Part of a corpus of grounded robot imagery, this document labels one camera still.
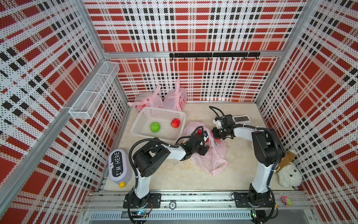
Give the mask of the red apple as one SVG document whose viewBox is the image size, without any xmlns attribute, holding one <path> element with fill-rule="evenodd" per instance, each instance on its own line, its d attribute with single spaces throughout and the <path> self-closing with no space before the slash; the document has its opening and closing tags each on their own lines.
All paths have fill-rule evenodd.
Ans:
<svg viewBox="0 0 358 224">
<path fill-rule="evenodd" d="M 219 140 L 219 139 L 214 139 L 214 143 L 216 146 L 219 146 L 222 144 L 222 140 Z"/>
<path fill-rule="evenodd" d="M 171 122 L 171 126 L 173 128 L 179 128 L 180 124 L 181 124 L 181 121 L 179 119 L 173 119 L 172 122 Z"/>
</svg>

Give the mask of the green apple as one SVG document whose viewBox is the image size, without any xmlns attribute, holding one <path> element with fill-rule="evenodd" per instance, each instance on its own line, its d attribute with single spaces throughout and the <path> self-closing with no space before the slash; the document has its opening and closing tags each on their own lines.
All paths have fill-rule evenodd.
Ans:
<svg viewBox="0 0 358 224">
<path fill-rule="evenodd" d="M 157 132 L 160 130 L 160 124 L 157 123 L 157 122 L 153 122 L 153 123 L 150 125 L 150 130 L 151 130 L 153 133 L 157 133 Z"/>
</svg>

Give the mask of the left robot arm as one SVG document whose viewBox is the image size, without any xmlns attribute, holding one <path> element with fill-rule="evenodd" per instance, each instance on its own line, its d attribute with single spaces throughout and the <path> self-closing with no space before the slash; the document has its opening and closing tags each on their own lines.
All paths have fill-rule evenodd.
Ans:
<svg viewBox="0 0 358 224">
<path fill-rule="evenodd" d="M 209 138 L 207 131 L 201 134 L 192 133 L 189 136 L 183 136 L 179 139 L 186 139 L 185 143 L 174 145 L 161 141 L 159 138 L 143 139 L 136 142 L 129 152 L 129 163 L 135 174 L 135 186 L 130 193 L 126 195 L 127 202 L 124 208 L 144 208 L 152 201 L 154 208 L 155 200 L 151 199 L 149 185 L 151 176 L 168 159 L 185 161 L 194 154 L 204 156 L 209 147 L 205 145 Z"/>
</svg>

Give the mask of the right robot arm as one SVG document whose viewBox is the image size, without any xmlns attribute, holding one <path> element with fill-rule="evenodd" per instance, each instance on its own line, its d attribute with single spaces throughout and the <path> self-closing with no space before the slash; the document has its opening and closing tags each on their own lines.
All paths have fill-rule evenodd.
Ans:
<svg viewBox="0 0 358 224">
<path fill-rule="evenodd" d="M 232 115 L 217 116 L 213 123 L 215 128 L 212 133 L 216 139 L 240 137 L 252 141 L 258 166 L 249 187 L 248 203 L 254 208 L 263 204 L 274 205 L 269 185 L 278 164 L 286 155 L 276 130 L 237 123 Z"/>
</svg>

